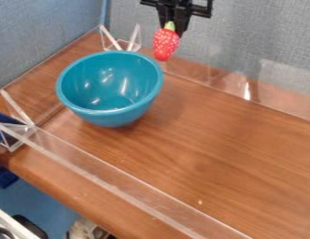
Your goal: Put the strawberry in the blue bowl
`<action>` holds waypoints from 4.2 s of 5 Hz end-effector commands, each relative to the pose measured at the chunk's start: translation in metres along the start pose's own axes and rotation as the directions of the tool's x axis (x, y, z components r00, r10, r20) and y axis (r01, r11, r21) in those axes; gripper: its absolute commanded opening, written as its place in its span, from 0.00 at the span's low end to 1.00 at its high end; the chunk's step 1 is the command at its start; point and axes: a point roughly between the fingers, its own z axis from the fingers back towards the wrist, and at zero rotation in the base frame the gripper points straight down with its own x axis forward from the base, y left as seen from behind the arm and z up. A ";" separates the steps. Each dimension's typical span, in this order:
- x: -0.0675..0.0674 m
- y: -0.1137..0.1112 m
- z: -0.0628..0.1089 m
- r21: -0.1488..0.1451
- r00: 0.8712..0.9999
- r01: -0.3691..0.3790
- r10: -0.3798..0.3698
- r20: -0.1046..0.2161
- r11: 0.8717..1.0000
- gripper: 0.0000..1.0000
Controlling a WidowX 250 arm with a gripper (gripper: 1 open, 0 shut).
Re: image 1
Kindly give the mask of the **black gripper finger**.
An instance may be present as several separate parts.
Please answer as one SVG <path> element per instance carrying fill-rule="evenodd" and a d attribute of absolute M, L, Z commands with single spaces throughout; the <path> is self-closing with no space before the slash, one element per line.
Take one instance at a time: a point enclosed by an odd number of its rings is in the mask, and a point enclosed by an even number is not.
<path fill-rule="evenodd" d="M 176 27 L 176 33 L 179 36 L 183 36 L 184 31 L 187 30 L 187 26 L 191 18 L 191 8 L 176 6 L 174 12 L 174 22 Z"/>
<path fill-rule="evenodd" d="M 160 26 L 164 27 L 164 25 L 170 21 L 174 21 L 174 18 L 175 18 L 175 6 L 170 5 L 167 3 L 159 3 L 156 5 L 156 10 L 158 10 Z"/>

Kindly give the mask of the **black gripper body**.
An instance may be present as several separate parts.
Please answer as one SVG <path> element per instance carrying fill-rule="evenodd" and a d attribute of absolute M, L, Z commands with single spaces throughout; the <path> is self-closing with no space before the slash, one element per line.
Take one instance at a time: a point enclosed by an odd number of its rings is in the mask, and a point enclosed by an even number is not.
<path fill-rule="evenodd" d="M 196 5 L 192 0 L 140 0 L 140 4 L 156 8 L 159 3 L 167 3 L 170 5 L 183 6 L 191 8 L 191 15 L 210 18 L 212 12 L 214 0 L 206 0 L 204 5 Z"/>

